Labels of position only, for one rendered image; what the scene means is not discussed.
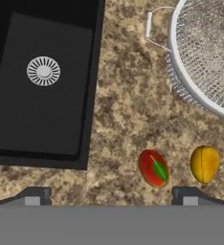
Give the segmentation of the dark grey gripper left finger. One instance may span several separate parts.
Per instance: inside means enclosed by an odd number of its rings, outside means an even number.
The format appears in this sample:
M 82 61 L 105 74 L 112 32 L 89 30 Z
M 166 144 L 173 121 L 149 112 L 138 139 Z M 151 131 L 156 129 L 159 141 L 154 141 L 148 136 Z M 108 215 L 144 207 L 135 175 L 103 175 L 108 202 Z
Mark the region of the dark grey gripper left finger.
M 0 205 L 51 206 L 51 195 L 49 187 L 27 187 L 15 196 L 0 200 Z

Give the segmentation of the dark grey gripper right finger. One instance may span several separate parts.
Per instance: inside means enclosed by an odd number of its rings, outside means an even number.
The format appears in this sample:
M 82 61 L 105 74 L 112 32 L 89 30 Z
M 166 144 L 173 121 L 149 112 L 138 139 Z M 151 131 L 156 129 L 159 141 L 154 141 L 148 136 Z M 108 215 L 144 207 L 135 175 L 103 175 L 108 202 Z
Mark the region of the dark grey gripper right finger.
M 175 206 L 224 206 L 224 200 L 210 197 L 196 187 L 173 187 L 171 204 Z

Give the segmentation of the yellow mango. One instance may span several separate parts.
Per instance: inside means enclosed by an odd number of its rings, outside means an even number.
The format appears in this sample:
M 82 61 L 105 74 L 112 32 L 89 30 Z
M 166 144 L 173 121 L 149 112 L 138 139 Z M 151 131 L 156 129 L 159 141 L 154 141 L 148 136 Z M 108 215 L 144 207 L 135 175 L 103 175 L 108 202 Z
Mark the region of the yellow mango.
M 219 168 L 219 163 L 219 153 L 209 145 L 197 147 L 190 156 L 191 173 L 202 184 L 211 182 Z

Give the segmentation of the red mango with green leaf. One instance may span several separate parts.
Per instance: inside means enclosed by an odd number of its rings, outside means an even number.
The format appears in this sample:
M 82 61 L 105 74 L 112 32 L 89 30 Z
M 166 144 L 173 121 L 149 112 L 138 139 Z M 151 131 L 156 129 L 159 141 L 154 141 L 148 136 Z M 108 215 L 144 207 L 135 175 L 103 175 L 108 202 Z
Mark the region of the red mango with green leaf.
M 162 188 L 168 183 L 168 164 L 157 150 L 143 150 L 139 156 L 138 167 L 149 185 Z

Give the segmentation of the black kitchen sink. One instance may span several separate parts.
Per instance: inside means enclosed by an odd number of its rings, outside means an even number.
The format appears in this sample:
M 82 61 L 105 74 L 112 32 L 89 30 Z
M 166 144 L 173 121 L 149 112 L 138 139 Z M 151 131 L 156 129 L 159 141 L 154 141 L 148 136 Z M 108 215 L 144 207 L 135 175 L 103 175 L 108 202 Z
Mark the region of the black kitchen sink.
M 88 166 L 106 0 L 0 0 L 0 165 Z M 48 87 L 26 68 L 61 69 Z

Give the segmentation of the white round sink drain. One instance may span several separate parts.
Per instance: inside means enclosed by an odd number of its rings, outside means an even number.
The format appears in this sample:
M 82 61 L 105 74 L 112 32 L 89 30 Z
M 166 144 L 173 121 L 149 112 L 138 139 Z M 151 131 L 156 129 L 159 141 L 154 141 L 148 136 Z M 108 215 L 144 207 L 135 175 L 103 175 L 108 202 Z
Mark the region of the white round sink drain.
M 27 65 L 26 74 L 34 85 L 48 87 L 58 81 L 61 75 L 61 69 L 53 58 L 37 56 Z

